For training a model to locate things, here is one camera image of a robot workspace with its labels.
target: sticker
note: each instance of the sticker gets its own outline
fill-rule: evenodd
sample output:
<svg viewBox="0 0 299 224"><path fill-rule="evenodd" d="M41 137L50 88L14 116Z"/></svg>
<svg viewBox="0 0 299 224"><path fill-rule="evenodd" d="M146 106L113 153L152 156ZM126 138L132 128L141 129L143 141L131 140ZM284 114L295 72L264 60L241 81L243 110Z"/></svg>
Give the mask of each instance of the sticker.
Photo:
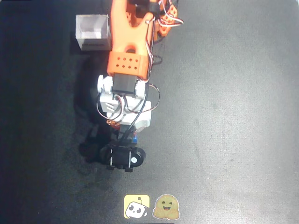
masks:
<svg viewBox="0 0 299 224"><path fill-rule="evenodd" d="M123 215L125 218L142 218L147 216L149 207L148 195L126 195Z"/></svg>
<svg viewBox="0 0 299 224"><path fill-rule="evenodd" d="M153 217L158 219L177 220L179 219L178 200L173 195L162 195L155 203Z"/></svg>

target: black mat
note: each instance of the black mat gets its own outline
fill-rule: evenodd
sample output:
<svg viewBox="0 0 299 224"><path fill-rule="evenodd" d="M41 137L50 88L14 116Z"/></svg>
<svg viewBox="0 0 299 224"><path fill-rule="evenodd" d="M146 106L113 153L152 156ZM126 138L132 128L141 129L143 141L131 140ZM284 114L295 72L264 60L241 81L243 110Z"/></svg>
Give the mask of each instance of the black mat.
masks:
<svg viewBox="0 0 299 224"><path fill-rule="evenodd" d="M70 36L76 14L110 4L0 2L0 223L171 223L151 214L162 194L179 201L176 224L299 223L296 1L180 1L185 25L154 48L162 100L131 174L78 150L94 120L74 100L89 106L81 87L106 58L77 54ZM140 221L124 217L127 194L150 197Z"/></svg>

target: beige potato-shaped character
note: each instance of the beige potato-shaped character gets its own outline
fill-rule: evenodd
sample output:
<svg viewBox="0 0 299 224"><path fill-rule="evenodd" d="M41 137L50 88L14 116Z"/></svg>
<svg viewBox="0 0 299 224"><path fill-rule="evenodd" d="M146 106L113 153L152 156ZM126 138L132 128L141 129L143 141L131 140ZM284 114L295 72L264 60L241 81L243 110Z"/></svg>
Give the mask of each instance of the beige potato-shaped character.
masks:
<svg viewBox="0 0 299 224"><path fill-rule="evenodd" d="M178 200L173 195L162 195L156 200L153 216L158 219L167 218L176 220L179 218Z"/></svg>

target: blue component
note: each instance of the blue component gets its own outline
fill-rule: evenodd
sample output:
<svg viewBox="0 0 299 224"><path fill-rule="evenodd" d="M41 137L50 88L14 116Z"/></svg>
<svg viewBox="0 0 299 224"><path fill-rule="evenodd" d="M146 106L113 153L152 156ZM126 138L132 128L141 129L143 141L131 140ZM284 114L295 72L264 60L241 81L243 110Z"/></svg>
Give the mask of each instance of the blue component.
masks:
<svg viewBox="0 0 299 224"><path fill-rule="evenodd" d="M137 144L137 135L134 136L133 143Z"/></svg>

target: cartoon robot face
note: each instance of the cartoon robot face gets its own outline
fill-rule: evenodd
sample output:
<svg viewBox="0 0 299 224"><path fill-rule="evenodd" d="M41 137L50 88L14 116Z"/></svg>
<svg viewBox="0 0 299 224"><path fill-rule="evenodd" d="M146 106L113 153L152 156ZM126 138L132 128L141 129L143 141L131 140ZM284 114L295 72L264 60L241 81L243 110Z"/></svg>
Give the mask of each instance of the cartoon robot face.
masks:
<svg viewBox="0 0 299 224"><path fill-rule="evenodd" d="M146 215L145 206L136 202L131 202L126 210L128 218L141 218Z"/></svg>

